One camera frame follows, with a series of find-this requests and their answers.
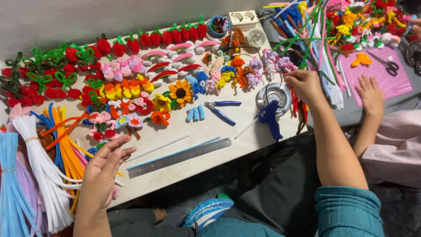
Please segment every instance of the teal sleeve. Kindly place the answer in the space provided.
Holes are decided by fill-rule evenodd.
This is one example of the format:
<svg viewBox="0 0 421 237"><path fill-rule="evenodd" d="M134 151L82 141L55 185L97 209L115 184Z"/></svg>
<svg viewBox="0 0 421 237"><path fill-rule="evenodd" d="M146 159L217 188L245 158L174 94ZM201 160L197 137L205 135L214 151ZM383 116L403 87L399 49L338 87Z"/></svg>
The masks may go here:
<svg viewBox="0 0 421 237"><path fill-rule="evenodd" d="M380 201L364 189L327 186L317 189L320 237L384 237Z"/></svg>

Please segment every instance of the floor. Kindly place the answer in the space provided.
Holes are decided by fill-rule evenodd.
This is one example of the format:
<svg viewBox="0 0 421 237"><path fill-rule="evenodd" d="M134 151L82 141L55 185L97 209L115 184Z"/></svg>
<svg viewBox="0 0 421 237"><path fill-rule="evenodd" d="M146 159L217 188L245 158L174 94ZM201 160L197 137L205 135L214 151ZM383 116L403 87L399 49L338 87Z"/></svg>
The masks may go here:
<svg viewBox="0 0 421 237"><path fill-rule="evenodd" d="M239 167L239 159L233 160L145 195L144 200L149 207L166 209L167 217L159 225L182 226L187 213L198 203L221 192L231 198L237 196Z"/></svg>

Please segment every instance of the pink cutting mat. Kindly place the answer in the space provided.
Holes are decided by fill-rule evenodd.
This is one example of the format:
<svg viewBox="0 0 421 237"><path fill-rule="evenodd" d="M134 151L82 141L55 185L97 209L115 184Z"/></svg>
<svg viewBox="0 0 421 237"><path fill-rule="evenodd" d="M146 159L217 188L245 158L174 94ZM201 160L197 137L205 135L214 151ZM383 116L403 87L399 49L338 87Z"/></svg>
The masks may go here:
<svg viewBox="0 0 421 237"><path fill-rule="evenodd" d="M339 60L341 61L342 67L344 69L345 77L348 81L349 87L352 91L352 94L354 95L358 107L361 107L362 103L361 98L355 90L354 85L359 84L358 76L360 76L361 74L365 74L367 76L374 76L377 80L379 88L384 91L386 99L406 94L414 90L412 88L408 76L403 70L402 64L394 49L385 47L384 49L372 48L367 51L383 59L386 62L387 58L389 56L392 56L393 61L399 65L399 70L397 72L396 77L389 75L386 72L386 68L383 66L383 64L375 60L369 54L367 55L373 61L372 65L370 65L369 67L358 65L355 68L351 68L352 62L357 58L357 53L354 52L352 54L349 54L348 58L346 58L344 55L339 56Z"/></svg>

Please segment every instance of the hot glue gun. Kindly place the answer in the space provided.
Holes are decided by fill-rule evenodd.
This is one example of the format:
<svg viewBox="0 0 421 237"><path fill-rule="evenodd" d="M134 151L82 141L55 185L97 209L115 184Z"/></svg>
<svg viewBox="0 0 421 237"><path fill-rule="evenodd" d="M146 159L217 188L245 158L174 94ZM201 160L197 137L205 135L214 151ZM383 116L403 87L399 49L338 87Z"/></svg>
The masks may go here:
<svg viewBox="0 0 421 237"><path fill-rule="evenodd" d="M270 132L272 133L274 139L283 138L279 132L279 124L275 119L275 113L278 108L283 107L279 106L279 102L277 100L272 100L257 114L257 118L261 123L267 123L267 125L269 125Z"/></svg>

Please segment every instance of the hand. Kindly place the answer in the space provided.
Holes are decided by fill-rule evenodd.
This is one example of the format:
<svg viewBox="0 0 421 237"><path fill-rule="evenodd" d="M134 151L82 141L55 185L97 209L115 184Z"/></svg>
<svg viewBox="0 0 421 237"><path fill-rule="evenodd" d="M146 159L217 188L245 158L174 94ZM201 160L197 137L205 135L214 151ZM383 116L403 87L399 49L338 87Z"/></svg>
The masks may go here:
<svg viewBox="0 0 421 237"><path fill-rule="evenodd" d="M376 78L362 74L358 77L359 85L355 89L361 97L365 114L381 119L384 115L384 92L379 89Z"/></svg>
<svg viewBox="0 0 421 237"><path fill-rule="evenodd" d="M412 26L411 31L418 36L419 39L421 39L421 19L411 19L409 22L414 23Z"/></svg>
<svg viewBox="0 0 421 237"><path fill-rule="evenodd" d="M285 74L285 82L294 87L298 97L308 106L317 104L328 105L320 85L320 79L315 71L296 70Z"/></svg>
<svg viewBox="0 0 421 237"><path fill-rule="evenodd" d="M112 200L114 179L120 165L136 151L136 147L121 149L131 139L125 135L105 144L85 168L79 205L95 210L106 209Z"/></svg>

